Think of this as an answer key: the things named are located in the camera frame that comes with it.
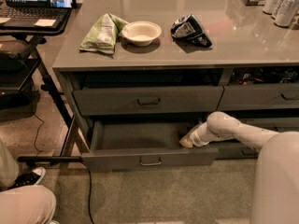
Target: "black chip bag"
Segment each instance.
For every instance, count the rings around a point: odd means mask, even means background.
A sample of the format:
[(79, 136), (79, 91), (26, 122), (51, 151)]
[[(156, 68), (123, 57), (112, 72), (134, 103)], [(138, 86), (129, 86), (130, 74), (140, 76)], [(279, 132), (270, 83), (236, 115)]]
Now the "black chip bag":
[(177, 40), (188, 41), (196, 46), (209, 48), (212, 42), (208, 38), (204, 27), (190, 14), (176, 20), (171, 27), (171, 36)]

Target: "closed drawer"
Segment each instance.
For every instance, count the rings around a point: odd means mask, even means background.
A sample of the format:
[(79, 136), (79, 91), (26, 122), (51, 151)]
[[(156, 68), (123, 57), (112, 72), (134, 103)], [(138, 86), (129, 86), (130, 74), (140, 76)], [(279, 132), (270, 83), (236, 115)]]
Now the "closed drawer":
[(299, 84), (227, 86), (218, 110), (299, 108)]
[(186, 148), (179, 145), (181, 132), (191, 123), (126, 123), (94, 125), (90, 153), (82, 159), (89, 170), (107, 172), (152, 166), (209, 165), (216, 148)]
[(83, 89), (73, 95), (82, 116), (216, 110), (222, 87)]

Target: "bowl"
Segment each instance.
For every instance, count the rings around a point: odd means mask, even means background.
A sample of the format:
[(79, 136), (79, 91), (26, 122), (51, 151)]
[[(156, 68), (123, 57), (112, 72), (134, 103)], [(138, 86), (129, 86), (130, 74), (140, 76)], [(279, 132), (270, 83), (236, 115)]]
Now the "bowl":
[(121, 32), (136, 46), (144, 47), (160, 36), (161, 28), (150, 21), (135, 21), (125, 25)]

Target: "concrete floor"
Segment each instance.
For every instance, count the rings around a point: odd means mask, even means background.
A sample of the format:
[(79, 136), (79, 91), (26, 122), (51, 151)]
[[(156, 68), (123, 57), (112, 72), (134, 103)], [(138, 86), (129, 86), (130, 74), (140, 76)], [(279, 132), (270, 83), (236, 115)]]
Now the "concrete floor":
[[(48, 42), (38, 46), (58, 87), (51, 66), (66, 37), (67, 30), (62, 35), (47, 37)], [(34, 83), (40, 89), (38, 71)], [(39, 95), (36, 108), (28, 105), (0, 110), (0, 137), (15, 158), (52, 154), (60, 144), (64, 120), (51, 97), (44, 91), (39, 91)], [(92, 173), (94, 223), (249, 223), (255, 164), (256, 160), (214, 161), (210, 166)], [(47, 169), (41, 184), (57, 198), (54, 219), (61, 224), (91, 223), (88, 210), (91, 183), (85, 166), (41, 165)]]

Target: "drawer handle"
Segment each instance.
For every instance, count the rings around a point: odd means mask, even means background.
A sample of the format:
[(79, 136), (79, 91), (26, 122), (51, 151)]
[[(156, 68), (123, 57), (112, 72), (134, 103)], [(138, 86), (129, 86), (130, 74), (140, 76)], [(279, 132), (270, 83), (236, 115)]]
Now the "drawer handle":
[(137, 99), (137, 103), (140, 106), (146, 106), (146, 105), (159, 105), (161, 103), (161, 99), (157, 98), (157, 100), (151, 101), (151, 102), (142, 102), (140, 99)]
[(142, 160), (140, 159), (139, 163), (140, 163), (141, 166), (159, 166), (159, 165), (161, 165), (162, 162), (161, 162), (161, 159), (159, 158), (158, 162), (143, 163)]
[(297, 98), (297, 99), (296, 98), (288, 98), (283, 93), (280, 95), (281, 95), (282, 99), (284, 99), (285, 101), (299, 101), (299, 98)]

